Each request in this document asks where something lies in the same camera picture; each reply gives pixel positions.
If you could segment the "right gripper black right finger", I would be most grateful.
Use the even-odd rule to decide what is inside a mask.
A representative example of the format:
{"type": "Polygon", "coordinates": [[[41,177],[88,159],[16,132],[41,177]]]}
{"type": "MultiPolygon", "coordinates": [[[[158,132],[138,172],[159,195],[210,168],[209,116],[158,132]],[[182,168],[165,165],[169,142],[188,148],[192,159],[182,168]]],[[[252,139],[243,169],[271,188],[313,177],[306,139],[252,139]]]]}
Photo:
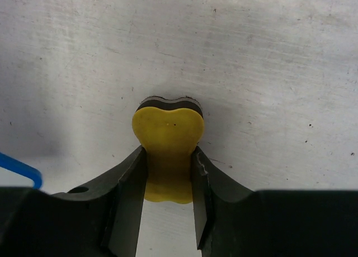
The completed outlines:
{"type": "Polygon", "coordinates": [[[219,203],[237,203],[252,191],[216,167],[199,147],[191,155],[191,188],[197,249],[202,256],[211,256],[219,203]]]}

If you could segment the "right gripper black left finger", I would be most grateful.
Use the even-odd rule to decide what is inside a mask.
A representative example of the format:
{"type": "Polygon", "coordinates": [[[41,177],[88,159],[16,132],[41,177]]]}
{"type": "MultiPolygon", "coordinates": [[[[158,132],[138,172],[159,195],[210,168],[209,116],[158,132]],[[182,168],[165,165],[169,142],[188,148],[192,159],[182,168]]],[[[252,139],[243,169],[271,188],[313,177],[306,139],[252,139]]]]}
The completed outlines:
{"type": "Polygon", "coordinates": [[[135,256],[147,174],[140,146],[89,182],[54,194],[61,200],[59,255],[135,256]]]}

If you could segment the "yellow whiteboard eraser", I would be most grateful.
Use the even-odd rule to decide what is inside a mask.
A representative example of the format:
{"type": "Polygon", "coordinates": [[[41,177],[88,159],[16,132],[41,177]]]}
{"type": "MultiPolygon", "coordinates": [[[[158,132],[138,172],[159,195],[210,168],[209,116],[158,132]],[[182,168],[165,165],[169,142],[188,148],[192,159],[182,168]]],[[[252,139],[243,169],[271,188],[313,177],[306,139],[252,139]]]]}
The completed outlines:
{"type": "Polygon", "coordinates": [[[151,96],[140,103],[132,129],[147,155],[145,200],[192,202],[191,155],[204,128],[201,106],[193,98],[151,96]]]}

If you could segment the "blue framed whiteboard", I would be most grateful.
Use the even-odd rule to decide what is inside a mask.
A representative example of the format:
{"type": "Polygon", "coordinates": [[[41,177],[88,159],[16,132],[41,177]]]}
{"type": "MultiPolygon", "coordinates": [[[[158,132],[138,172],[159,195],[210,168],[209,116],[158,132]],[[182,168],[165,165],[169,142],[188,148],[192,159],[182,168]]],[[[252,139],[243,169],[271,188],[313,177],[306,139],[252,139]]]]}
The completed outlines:
{"type": "Polygon", "coordinates": [[[35,168],[0,153],[1,187],[32,187],[40,189],[42,174],[35,168]]]}

